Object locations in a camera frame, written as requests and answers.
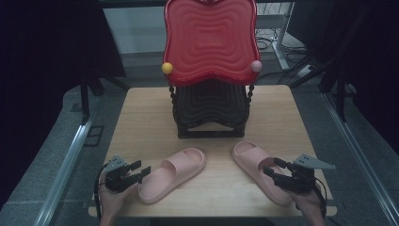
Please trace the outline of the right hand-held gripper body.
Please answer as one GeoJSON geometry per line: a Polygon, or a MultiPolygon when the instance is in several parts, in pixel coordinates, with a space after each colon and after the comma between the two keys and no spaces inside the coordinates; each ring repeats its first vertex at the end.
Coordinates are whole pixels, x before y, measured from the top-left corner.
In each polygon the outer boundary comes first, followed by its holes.
{"type": "Polygon", "coordinates": [[[304,153],[290,163],[293,164],[291,175],[276,173],[276,178],[273,181],[276,186],[295,193],[310,192],[315,187],[315,170],[336,169],[334,165],[304,153]]]}

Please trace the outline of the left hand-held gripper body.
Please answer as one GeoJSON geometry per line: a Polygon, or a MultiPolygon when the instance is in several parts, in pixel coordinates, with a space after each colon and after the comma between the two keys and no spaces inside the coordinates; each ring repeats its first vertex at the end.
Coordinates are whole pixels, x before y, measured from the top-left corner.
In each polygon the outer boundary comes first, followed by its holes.
{"type": "Polygon", "coordinates": [[[105,186],[111,191],[121,193],[129,186],[137,184],[134,182],[132,170],[128,170],[128,163],[119,155],[114,155],[104,168],[105,186]]]}

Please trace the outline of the pink slipper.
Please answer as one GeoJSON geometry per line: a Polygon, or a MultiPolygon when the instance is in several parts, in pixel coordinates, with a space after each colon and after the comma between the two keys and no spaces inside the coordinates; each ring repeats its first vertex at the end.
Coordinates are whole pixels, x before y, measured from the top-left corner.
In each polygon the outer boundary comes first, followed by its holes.
{"type": "Polygon", "coordinates": [[[274,173],[283,175],[280,167],[274,164],[274,158],[264,149],[250,141],[240,141],[231,151],[234,162],[248,174],[259,186],[265,196],[279,205],[289,205],[293,199],[290,194],[274,184],[274,180],[263,173],[267,167],[274,173]]]}
{"type": "Polygon", "coordinates": [[[187,148],[164,159],[138,188],[138,197],[146,204],[162,200],[170,191],[200,173],[207,157],[197,148],[187,148]]]}

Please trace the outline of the red and black shoe rack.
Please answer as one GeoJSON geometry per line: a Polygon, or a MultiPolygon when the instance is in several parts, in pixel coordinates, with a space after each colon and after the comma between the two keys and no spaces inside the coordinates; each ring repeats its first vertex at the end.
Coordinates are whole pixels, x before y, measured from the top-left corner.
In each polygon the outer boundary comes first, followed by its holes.
{"type": "Polygon", "coordinates": [[[242,137],[262,70],[255,0],[168,0],[162,72],[179,138],[242,137]]]}

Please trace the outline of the person's right hand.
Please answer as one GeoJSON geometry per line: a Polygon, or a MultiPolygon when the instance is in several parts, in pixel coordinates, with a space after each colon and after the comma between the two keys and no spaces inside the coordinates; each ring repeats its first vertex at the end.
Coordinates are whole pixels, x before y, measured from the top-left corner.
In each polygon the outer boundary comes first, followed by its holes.
{"type": "Polygon", "coordinates": [[[294,193],[293,198],[305,219],[323,218],[321,202],[313,190],[309,193],[294,193]]]}

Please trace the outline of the black metal stand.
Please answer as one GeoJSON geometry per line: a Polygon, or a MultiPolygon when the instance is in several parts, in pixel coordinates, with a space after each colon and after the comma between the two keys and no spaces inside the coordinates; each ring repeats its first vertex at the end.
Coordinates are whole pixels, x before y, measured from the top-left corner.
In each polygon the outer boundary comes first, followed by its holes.
{"type": "Polygon", "coordinates": [[[342,62],[337,57],[333,57],[327,63],[324,63],[321,66],[317,66],[306,75],[290,83],[289,88],[294,89],[296,87],[299,87],[303,83],[313,79],[315,76],[322,73],[324,73],[325,75],[320,81],[318,88],[321,92],[330,92],[332,87],[336,86],[335,111],[339,119],[342,122],[346,122],[346,118],[344,115],[344,101],[346,97],[350,97],[350,94],[346,92],[346,80],[342,72],[342,62]]]}
{"type": "Polygon", "coordinates": [[[88,123],[91,115],[94,111],[90,110],[89,106],[89,98],[88,91],[94,94],[95,97],[101,97],[104,95],[104,86],[101,83],[101,79],[104,79],[107,82],[121,88],[123,90],[129,90],[131,87],[126,83],[123,83],[116,77],[108,76],[108,75],[87,75],[83,74],[80,77],[80,95],[81,95],[81,106],[82,106],[82,125],[88,123]]]}

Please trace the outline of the white power strip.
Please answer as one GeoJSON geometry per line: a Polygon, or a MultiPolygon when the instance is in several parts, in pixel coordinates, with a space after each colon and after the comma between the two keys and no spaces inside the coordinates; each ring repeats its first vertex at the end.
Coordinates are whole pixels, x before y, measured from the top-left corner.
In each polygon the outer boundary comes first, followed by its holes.
{"type": "Polygon", "coordinates": [[[298,78],[301,78],[301,77],[311,73],[313,70],[314,70],[314,67],[310,64],[307,64],[296,74],[296,76],[298,78]]]}

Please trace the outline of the dark curtain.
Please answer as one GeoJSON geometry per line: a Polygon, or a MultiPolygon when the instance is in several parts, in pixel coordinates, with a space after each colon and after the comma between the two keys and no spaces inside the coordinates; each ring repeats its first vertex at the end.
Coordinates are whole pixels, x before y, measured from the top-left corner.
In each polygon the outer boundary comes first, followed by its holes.
{"type": "Polygon", "coordinates": [[[399,0],[301,0],[288,33],[342,62],[353,104],[399,154],[399,0]]]}
{"type": "Polygon", "coordinates": [[[99,0],[0,0],[0,208],[56,123],[64,94],[123,74],[99,0]]]}

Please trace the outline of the silver metal rail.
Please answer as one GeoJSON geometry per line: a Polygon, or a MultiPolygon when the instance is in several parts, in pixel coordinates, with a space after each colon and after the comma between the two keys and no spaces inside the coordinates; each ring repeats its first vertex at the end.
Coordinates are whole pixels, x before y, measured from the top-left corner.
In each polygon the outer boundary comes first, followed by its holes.
{"type": "Polygon", "coordinates": [[[56,175],[56,178],[47,194],[43,205],[41,206],[35,222],[33,223],[33,226],[50,225],[57,205],[72,174],[72,170],[77,161],[78,155],[80,154],[80,151],[86,140],[90,127],[90,121],[78,127],[78,130],[72,140],[71,146],[66,153],[66,156],[56,175]]]}
{"type": "Polygon", "coordinates": [[[365,180],[367,181],[367,184],[374,193],[377,203],[381,207],[381,210],[387,218],[390,226],[399,226],[399,208],[394,203],[387,188],[377,177],[377,174],[375,173],[370,162],[366,158],[366,155],[363,153],[358,141],[356,140],[347,123],[344,122],[336,112],[336,104],[334,103],[333,99],[325,93],[322,93],[321,97],[323,98],[327,106],[331,118],[334,120],[336,126],[338,127],[338,130],[342,134],[346,145],[348,146],[351,153],[354,155],[354,159],[359,165],[360,171],[362,172],[365,180]]]}

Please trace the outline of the white metal desk frame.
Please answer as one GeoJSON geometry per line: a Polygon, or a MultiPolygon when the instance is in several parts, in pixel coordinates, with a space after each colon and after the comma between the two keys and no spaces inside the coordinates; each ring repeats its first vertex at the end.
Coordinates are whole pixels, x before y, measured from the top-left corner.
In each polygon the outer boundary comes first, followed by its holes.
{"type": "Polygon", "coordinates": [[[294,7],[294,2],[259,2],[257,3],[256,30],[271,30],[271,46],[283,71],[288,71],[287,60],[282,53],[288,23],[294,7]]]}

